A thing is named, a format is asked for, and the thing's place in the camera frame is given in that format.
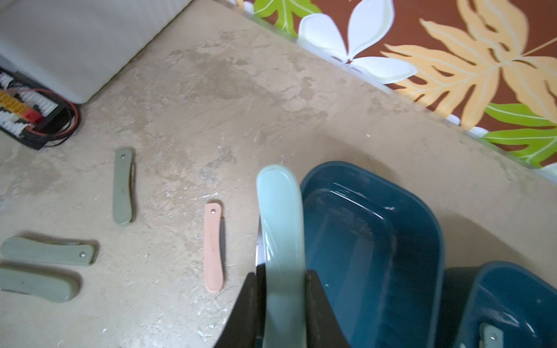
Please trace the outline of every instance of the red wire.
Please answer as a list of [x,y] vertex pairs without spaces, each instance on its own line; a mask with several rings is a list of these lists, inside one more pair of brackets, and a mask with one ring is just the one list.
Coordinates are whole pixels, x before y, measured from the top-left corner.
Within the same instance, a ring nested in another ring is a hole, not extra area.
[[33,91],[33,92],[42,92],[42,93],[53,94],[53,95],[56,95],[58,98],[62,99],[63,101],[65,101],[65,102],[66,102],[69,106],[71,106],[71,108],[73,109],[74,115],[75,115],[75,122],[74,122],[74,125],[73,125],[71,128],[69,128],[69,129],[67,129],[67,130],[65,130],[64,132],[59,133],[59,134],[46,134],[46,133],[41,133],[41,132],[38,132],[38,131],[36,131],[36,130],[33,130],[33,129],[31,129],[29,126],[27,126],[26,129],[27,129],[28,131],[30,131],[31,133],[35,133],[35,134],[37,134],[37,135],[47,135],[47,136],[48,136],[48,135],[55,135],[55,136],[60,136],[60,135],[64,135],[64,134],[70,132],[71,130],[73,130],[73,129],[76,127],[76,125],[77,125],[77,120],[79,119],[79,112],[77,111],[77,106],[75,106],[74,103],[72,103],[72,102],[69,101],[68,99],[64,98],[63,96],[61,96],[61,95],[59,95],[59,94],[57,94],[57,93],[55,93],[55,92],[53,92],[53,91],[51,91],[51,90],[47,90],[47,89],[43,89],[43,88],[30,88],[30,89],[24,89],[24,90],[20,90],[20,89],[16,89],[16,88],[10,88],[10,89],[5,90],[4,92],[7,92],[7,91],[9,91],[9,90],[15,90],[16,92],[29,92],[29,91]]

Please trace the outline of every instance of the pink knife handle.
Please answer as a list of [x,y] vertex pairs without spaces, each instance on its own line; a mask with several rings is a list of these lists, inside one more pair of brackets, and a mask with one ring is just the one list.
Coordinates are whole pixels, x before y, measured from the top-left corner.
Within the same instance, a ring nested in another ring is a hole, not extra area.
[[203,240],[203,273],[205,288],[210,293],[219,293],[224,284],[221,260],[221,216],[218,203],[205,205],[205,238]]

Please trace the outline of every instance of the green knife handle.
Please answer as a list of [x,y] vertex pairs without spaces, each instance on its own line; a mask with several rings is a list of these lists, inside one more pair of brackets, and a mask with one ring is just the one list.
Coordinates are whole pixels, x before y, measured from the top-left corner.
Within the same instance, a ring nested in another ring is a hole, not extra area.
[[133,152],[129,148],[116,150],[114,159],[114,193],[112,215],[114,221],[127,226],[133,220],[131,206],[131,165]]
[[76,266],[90,265],[95,256],[95,248],[89,244],[51,244],[22,237],[6,239],[0,246],[0,252],[11,260]]
[[66,302],[77,295],[79,285],[72,278],[54,273],[0,266],[0,289]]

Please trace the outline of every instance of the brown background pattern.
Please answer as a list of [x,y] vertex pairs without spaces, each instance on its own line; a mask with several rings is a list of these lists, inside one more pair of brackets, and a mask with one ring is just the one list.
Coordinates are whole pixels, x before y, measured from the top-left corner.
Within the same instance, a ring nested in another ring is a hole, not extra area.
[[[348,22],[350,15],[361,0],[313,0],[312,3],[317,5],[324,14],[329,15],[339,29],[344,44],[348,48]],[[528,52],[543,43],[557,37],[557,0],[511,0],[512,4],[521,9],[529,20],[529,38],[524,52]],[[456,0],[393,0],[394,3],[394,23],[389,32],[379,42],[372,47],[368,47],[357,57],[382,56],[381,51],[389,51],[384,44],[393,46],[397,45],[418,45],[434,50],[448,51],[441,41],[431,37],[422,27],[419,19],[433,21],[439,24],[456,27],[466,31],[466,24],[462,20],[457,6]],[[277,20],[277,13],[265,18],[274,24]],[[298,32],[300,18],[294,15],[294,29]],[[557,42],[552,43],[532,54],[533,56],[550,56],[557,57]],[[414,82],[418,82],[417,77],[411,78]],[[388,85],[392,89],[399,88],[396,84]],[[462,101],[462,103],[453,111],[453,114],[460,117],[464,105],[468,100],[472,89]],[[434,109],[441,101],[431,105],[429,109]],[[518,103],[515,93],[507,86],[505,80],[500,76],[499,87],[495,97],[492,99],[496,104]],[[520,125],[508,124],[498,121],[488,114],[484,114],[483,118],[477,125],[487,129],[488,131],[520,129],[526,128]],[[512,151],[520,150],[526,145],[499,145],[500,148]],[[542,165],[549,165],[557,162],[557,153],[542,162]]]

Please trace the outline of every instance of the plastic container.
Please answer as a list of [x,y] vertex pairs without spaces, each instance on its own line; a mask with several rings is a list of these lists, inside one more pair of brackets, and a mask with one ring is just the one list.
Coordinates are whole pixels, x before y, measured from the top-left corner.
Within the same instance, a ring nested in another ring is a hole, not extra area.
[[352,348],[430,348],[444,244],[429,208],[358,166],[328,162],[302,182],[306,265]]
[[557,291],[509,262],[446,271],[439,348],[476,348],[480,324],[504,333],[505,348],[557,347]]

